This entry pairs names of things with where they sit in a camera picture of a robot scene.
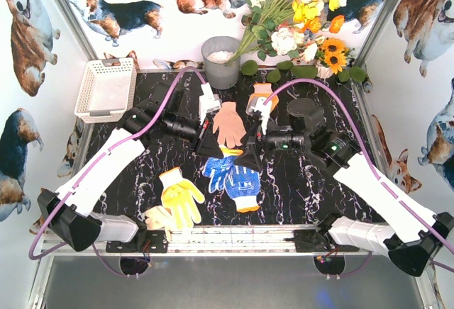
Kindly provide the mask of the blue dotted glove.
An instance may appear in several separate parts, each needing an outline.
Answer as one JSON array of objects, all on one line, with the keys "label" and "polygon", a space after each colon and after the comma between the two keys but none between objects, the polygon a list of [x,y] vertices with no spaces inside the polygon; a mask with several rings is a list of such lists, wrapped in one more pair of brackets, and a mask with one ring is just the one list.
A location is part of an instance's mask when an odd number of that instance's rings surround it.
[{"label": "blue dotted glove", "polygon": [[237,166],[234,160],[243,151],[220,146],[222,158],[210,157],[203,168],[203,176],[209,178],[209,193],[225,191],[236,205],[236,211],[247,213],[260,207],[257,195],[261,190],[260,174],[247,167]]}]

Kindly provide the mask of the yellow palm glove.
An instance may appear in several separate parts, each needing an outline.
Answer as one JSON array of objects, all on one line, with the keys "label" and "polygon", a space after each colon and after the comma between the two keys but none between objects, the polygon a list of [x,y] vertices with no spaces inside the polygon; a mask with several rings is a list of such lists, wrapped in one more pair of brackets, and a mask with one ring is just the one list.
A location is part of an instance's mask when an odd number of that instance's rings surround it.
[{"label": "yellow palm glove", "polygon": [[163,191],[162,206],[170,210],[179,230],[192,228],[201,222],[201,214],[197,207],[205,201],[204,194],[194,183],[182,176],[179,167],[175,167],[159,175]]}]

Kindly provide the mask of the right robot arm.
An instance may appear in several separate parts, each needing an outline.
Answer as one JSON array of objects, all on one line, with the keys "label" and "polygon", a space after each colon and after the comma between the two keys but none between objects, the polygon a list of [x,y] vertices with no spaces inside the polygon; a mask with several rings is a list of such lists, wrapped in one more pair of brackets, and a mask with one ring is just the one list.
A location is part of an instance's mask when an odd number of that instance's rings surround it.
[{"label": "right robot arm", "polygon": [[290,101],[290,124],[278,126],[270,120],[271,103],[254,98],[246,113],[253,125],[245,136],[245,151],[235,160],[238,166],[261,171],[262,152],[296,150],[325,175],[359,195],[383,219],[382,224],[351,220],[330,214],[318,227],[337,245],[352,246],[388,257],[410,276],[420,276],[453,230],[448,212],[436,214],[420,205],[389,180],[373,164],[356,141],[330,130],[323,109],[311,99]]}]

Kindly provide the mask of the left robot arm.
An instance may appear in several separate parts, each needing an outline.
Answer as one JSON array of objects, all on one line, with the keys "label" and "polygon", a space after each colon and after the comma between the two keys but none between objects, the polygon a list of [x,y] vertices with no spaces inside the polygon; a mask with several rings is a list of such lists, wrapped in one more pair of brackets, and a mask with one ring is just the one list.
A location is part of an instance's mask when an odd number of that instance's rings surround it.
[{"label": "left robot arm", "polygon": [[196,120],[179,114],[181,91],[166,106],[149,98],[126,111],[105,144],[70,181],[56,191],[41,191],[38,205],[48,227],[76,252],[95,242],[139,250],[147,236],[145,224],[128,215],[95,213],[94,206],[114,179],[158,139],[173,137],[187,142],[196,155],[222,156],[208,117],[220,109],[221,100],[208,86],[202,90]]}]

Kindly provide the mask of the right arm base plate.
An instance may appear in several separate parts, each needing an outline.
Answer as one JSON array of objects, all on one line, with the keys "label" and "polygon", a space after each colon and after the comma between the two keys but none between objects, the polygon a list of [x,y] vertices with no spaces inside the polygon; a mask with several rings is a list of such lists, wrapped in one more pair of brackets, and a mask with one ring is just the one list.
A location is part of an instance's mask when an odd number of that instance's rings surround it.
[{"label": "right arm base plate", "polygon": [[293,244],[298,253],[315,252],[359,252],[360,249],[350,245],[335,243],[327,232],[313,224],[284,225],[290,233],[284,238],[285,242]]}]

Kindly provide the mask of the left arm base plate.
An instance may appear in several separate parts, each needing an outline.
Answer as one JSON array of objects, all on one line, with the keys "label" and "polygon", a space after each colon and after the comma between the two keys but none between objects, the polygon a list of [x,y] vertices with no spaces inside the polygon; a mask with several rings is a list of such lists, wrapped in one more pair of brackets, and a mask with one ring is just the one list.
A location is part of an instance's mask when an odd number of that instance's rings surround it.
[{"label": "left arm base plate", "polygon": [[107,242],[106,252],[165,254],[168,244],[164,230],[139,230],[130,242]]}]

